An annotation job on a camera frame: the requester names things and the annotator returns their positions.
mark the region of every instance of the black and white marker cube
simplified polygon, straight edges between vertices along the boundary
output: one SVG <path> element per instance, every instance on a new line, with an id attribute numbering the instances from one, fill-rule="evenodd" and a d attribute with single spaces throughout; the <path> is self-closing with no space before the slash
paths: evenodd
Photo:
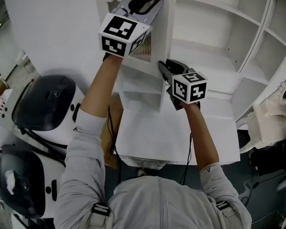
<path id="1" fill-rule="evenodd" d="M 207 78 L 201 72 L 173 75 L 173 96 L 191 104 L 205 98 Z"/>
<path id="2" fill-rule="evenodd" d="M 100 49 L 122 58 L 127 57 L 144 42 L 151 31 L 150 25 L 107 13 L 99 30 Z"/>

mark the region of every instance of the sticker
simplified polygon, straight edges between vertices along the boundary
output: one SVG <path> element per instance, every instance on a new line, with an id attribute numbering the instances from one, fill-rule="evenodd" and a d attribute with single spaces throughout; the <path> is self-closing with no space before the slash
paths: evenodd
<path id="1" fill-rule="evenodd" d="M 188 74 L 183 74 L 182 75 L 188 82 L 193 83 L 193 82 L 198 82 L 198 81 L 204 81 L 205 78 L 203 78 L 200 74 L 197 72 L 194 73 L 188 73 Z"/>
<path id="2" fill-rule="evenodd" d="M 174 79 L 174 95 L 186 101 L 187 85 Z"/>
<path id="3" fill-rule="evenodd" d="M 146 32 L 144 32 L 139 38 L 137 38 L 133 43 L 132 43 L 132 46 L 130 48 L 130 53 L 131 54 L 134 50 L 136 50 L 139 46 L 142 45 L 142 43 L 144 42 L 145 40 L 145 36 L 146 36 Z"/>
<path id="4" fill-rule="evenodd" d="M 102 36 L 102 49 L 123 57 L 126 50 L 126 43 Z"/>
<path id="5" fill-rule="evenodd" d="M 205 92 L 206 82 L 197 85 L 192 85 L 190 91 L 190 102 L 205 98 Z"/>
<path id="6" fill-rule="evenodd" d="M 137 22 L 130 21 L 126 18 L 114 16 L 113 19 L 106 26 L 104 33 L 129 39 L 136 27 Z"/>

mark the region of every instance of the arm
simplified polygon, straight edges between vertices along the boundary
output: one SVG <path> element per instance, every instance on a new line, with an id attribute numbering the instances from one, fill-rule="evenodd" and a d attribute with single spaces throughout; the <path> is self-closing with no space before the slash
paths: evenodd
<path id="1" fill-rule="evenodd" d="M 121 62 L 112 55 L 103 62 L 78 111 L 56 201 L 56 229 L 78 228 L 84 217 L 88 219 L 95 203 L 105 202 L 100 135 Z"/>
<path id="2" fill-rule="evenodd" d="M 219 165 L 219 157 L 204 117 L 196 104 L 183 104 L 188 117 L 193 136 L 194 151 L 197 166 L 200 171 L 200 180 L 204 192 L 212 197 L 216 203 L 226 201 L 237 214 L 243 228 L 251 228 L 251 216 L 243 203 L 238 199 L 238 193 L 225 176 Z"/>

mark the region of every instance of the white table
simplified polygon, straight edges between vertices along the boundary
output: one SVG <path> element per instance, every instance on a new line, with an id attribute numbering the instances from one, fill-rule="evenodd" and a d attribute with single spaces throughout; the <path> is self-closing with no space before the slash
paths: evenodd
<path id="1" fill-rule="evenodd" d="M 234 114 L 229 101 L 206 98 L 201 102 L 204 119 L 221 164 L 240 160 Z M 186 164 L 190 128 L 184 110 L 176 111 L 169 95 L 161 113 L 124 110 L 116 141 L 121 159 L 128 165 L 160 169 L 165 164 Z M 196 165 L 194 150 L 190 165 Z"/>

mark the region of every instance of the gray shirt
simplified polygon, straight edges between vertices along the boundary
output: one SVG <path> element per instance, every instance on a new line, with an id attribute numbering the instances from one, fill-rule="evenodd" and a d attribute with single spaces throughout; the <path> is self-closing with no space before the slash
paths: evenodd
<path id="1" fill-rule="evenodd" d="M 106 203 L 105 167 L 100 134 L 105 118 L 81 109 L 73 140 L 67 148 L 66 169 L 56 202 L 56 229 L 77 229 L 88 220 L 95 203 Z M 109 200 L 114 229 L 251 228 L 251 216 L 219 163 L 200 173 L 203 192 L 160 177 L 122 182 Z M 229 211 L 216 204 L 226 201 Z"/>

